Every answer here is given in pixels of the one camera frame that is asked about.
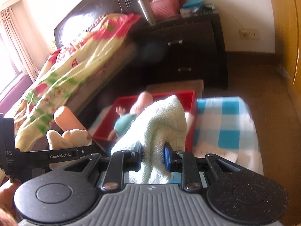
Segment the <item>wall power outlet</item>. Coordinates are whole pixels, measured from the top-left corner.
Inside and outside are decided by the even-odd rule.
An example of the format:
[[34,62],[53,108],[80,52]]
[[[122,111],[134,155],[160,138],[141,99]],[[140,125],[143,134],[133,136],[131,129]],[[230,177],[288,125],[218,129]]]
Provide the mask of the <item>wall power outlet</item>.
[[241,40],[259,40],[260,34],[258,29],[239,29],[239,36]]

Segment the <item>cream plush toy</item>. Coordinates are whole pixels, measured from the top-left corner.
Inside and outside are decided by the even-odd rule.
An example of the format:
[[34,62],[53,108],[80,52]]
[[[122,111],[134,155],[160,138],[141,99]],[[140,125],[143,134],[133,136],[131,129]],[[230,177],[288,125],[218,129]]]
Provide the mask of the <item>cream plush toy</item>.
[[92,144],[92,139],[88,136],[88,132],[80,129],[65,131],[63,134],[49,130],[46,133],[46,138],[50,150],[67,149]]

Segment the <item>wooden wardrobe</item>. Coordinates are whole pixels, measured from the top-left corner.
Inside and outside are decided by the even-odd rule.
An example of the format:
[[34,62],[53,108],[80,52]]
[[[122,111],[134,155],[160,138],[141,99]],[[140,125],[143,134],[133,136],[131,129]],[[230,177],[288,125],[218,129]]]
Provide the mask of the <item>wooden wardrobe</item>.
[[300,98],[300,0],[271,0],[280,72]]

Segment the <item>blue white checkered tablecloth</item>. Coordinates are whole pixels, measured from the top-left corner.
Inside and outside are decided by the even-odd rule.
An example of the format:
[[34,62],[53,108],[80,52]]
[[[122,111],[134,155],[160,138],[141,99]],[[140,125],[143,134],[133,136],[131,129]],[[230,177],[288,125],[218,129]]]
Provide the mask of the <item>blue white checkered tablecloth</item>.
[[[202,158],[217,154],[256,173],[263,174],[258,137],[248,105],[240,97],[197,99],[198,112],[192,153]],[[112,141],[105,145],[111,155]],[[180,183],[179,173],[172,173],[169,183]]]

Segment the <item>blue cloth on nightstand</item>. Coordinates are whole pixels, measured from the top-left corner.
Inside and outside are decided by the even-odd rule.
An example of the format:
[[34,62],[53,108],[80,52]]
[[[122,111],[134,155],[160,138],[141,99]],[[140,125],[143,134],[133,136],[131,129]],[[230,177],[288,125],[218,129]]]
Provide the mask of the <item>blue cloth on nightstand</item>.
[[203,4],[204,0],[187,0],[183,5],[183,9],[196,9]]

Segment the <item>pink plastic basket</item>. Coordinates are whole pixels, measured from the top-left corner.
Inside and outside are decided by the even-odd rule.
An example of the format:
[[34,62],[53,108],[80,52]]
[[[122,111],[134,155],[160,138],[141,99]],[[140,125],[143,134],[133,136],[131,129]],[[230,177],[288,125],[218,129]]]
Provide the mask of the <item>pink plastic basket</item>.
[[150,6],[157,21],[180,14],[179,0],[158,0],[150,2]]

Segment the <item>steel thermos flask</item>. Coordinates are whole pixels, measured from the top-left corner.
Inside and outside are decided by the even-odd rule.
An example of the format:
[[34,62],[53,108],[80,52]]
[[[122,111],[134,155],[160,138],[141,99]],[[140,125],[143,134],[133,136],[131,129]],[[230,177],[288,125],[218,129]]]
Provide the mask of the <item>steel thermos flask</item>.
[[156,24],[156,18],[153,13],[153,10],[150,6],[150,2],[148,0],[138,0],[139,6],[142,10],[142,13],[146,19],[146,21],[151,25],[154,26]]

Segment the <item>orange ribbed bottle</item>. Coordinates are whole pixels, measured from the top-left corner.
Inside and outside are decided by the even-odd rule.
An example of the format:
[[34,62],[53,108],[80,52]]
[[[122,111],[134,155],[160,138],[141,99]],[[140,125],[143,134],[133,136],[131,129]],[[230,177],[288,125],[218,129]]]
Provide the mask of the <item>orange ribbed bottle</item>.
[[54,121],[63,131],[87,130],[67,106],[61,106],[55,111]]

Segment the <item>brown wooden stool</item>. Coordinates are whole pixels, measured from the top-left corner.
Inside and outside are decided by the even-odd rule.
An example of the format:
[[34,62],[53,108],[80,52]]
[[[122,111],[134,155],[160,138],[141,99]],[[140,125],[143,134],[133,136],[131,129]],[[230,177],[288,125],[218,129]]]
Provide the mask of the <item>brown wooden stool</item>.
[[203,98],[204,94],[204,81],[203,80],[188,80],[178,82],[167,82],[160,84],[152,84],[146,87],[146,91],[150,93],[163,93],[194,90],[197,98]]

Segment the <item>dark wooden headboard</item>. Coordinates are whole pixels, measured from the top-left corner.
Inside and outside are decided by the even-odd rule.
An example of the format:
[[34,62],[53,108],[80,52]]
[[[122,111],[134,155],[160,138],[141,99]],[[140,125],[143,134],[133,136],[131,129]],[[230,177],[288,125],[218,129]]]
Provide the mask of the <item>dark wooden headboard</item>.
[[109,13],[141,13],[138,0],[82,0],[55,27],[56,46],[69,43],[92,26],[98,17]]

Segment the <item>dark wooden nightstand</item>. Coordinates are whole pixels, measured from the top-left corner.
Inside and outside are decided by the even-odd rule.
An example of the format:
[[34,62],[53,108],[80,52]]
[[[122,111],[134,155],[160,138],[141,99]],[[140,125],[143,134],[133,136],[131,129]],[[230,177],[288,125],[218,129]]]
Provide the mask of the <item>dark wooden nightstand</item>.
[[132,31],[134,64],[146,84],[203,80],[205,87],[228,87],[228,61],[217,12],[177,16]]

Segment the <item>light green towel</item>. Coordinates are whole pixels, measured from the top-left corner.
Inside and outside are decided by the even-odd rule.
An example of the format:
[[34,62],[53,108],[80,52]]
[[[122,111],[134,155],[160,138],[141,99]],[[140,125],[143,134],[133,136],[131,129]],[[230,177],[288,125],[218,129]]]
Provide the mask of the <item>light green towel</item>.
[[167,184],[172,173],[165,169],[164,144],[173,150],[184,151],[187,123],[183,106],[171,95],[148,106],[131,124],[129,130],[112,147],[111,153],[133,150],[136,142],[143,148],[139,171],[130,171],[132,184]]

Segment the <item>teal plush doll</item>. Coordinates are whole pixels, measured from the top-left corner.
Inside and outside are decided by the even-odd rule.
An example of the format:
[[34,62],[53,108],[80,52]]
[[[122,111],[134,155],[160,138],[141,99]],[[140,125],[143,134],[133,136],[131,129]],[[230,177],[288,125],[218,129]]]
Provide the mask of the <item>teal plush doll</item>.
[[116,120],[113,130],[109,133],[108,141],[118,140],[124,136],[138,116],[137,114],[126,113],[121,106],[116,107],[115,111],[119,115],[119,119]]

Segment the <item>red cardboard box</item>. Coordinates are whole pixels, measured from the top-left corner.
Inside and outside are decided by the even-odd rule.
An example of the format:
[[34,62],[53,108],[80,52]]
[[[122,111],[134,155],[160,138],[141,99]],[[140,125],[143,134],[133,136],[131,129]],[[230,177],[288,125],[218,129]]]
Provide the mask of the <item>red cardboard box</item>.
[[[196,92],[194,90],[182,90],[161,93],[157,92],[152,93],[151,95],[153,96],[154,101],[166,99],[171,95],[175,95],[178,98],[184,109],[187,124],[185,149],[189,152],[192,151],[193,136],[198,112]],[[98,117],[89,128],[89,132],[92,137],[97,141],[106,141],[109,133],[114,127],[116,120],[119,118],[115,108],[121,106],[126,110],[126,112],[129,112],[130,108],[137,101],[137,99],[137,95],[119,97],[112,105],[102,109]]]

